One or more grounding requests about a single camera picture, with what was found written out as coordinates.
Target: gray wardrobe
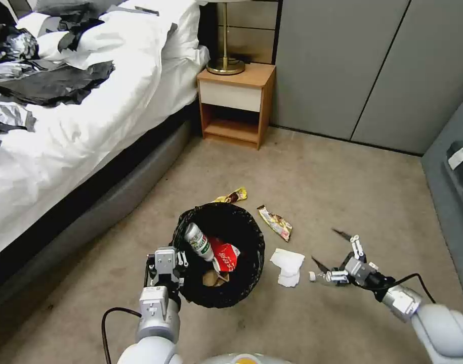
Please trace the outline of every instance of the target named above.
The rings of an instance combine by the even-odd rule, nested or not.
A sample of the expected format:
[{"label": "gray wardrobe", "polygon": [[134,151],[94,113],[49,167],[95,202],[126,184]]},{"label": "gray wardrobe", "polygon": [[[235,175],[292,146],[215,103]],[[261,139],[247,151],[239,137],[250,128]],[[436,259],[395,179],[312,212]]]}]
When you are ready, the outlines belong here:
[{"label": "gray wardrobe", "polygon": [[424,153],[463,101],[463,0],[284,0],[273,122]]}]

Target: table lamp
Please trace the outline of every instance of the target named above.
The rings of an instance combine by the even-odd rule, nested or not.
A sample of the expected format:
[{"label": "table lamp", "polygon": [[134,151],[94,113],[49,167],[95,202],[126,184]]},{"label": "table lamp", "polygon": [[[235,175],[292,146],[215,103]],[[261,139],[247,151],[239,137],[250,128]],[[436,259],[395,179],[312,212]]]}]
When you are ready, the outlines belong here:
[{"label": "table lamp", "polygon": [[245,63],[228,57],[228,14],[227,3],[237,3],[250,0],[207,0],[209,3],[223,3],[223,57],[210,60],[206,66],[208,72],[219,75],[232,75],[245,70]]}]

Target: wooden nightstand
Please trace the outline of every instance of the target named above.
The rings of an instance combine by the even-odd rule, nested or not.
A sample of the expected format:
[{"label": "wooden nightstand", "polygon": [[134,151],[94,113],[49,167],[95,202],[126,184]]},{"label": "wooden nightstand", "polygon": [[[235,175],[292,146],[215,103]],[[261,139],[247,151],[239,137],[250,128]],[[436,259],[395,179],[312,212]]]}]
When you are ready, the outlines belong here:
[{"label": "wooden nightstand", "polygon": [[197,80],[203,138],[259,149],[270,120],[275,66],[251,63],[232,76],[204,70]]}]

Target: white tissue paper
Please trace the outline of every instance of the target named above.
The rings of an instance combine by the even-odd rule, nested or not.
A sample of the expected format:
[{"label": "white tissue paper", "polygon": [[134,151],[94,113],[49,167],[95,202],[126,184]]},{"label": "white tissue paper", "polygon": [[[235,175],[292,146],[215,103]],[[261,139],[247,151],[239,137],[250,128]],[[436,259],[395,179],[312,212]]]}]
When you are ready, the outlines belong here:
[{"label": "white tissue paper", "polygon": [[305,256],[277,248],[270,261],[281,268],[278,276],[278,284],[284,287],[295,287],[299,283],[301,274],[299,269],[304,262]]}]

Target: floor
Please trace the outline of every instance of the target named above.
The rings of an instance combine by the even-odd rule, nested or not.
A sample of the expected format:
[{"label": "floor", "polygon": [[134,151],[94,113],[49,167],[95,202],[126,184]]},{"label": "floor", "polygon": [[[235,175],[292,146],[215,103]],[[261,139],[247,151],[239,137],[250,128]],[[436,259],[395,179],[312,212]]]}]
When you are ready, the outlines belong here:
[{"label": "floor", "polygon": [[[244,186],[238,204],[265,235],[266,262],[250,296],[227,309],[183,302],[179,351],[185,362],[224,352],[260,352],[296,363],[428,363],[412,328],[371,294],[308,282],[309,255],[339,264],[348,244],[331,227],[359,234],[369,259],[400,278],[419,272],[438,302],[463,313],[463,295],[417,157],[269,129],[257,152],[195,138],[142,204],[0,309],[0,363],[104,362],[103,312],[137,309],[145,254],[166,245],[179,214]],[[292,225],[284,242],[256,207]],[[295,288],[277,284],[275,248],[306,255]],[[410,287],[421,292],[412,281]],[[134,317],[108,319],[113,362],[133,343]]]}]

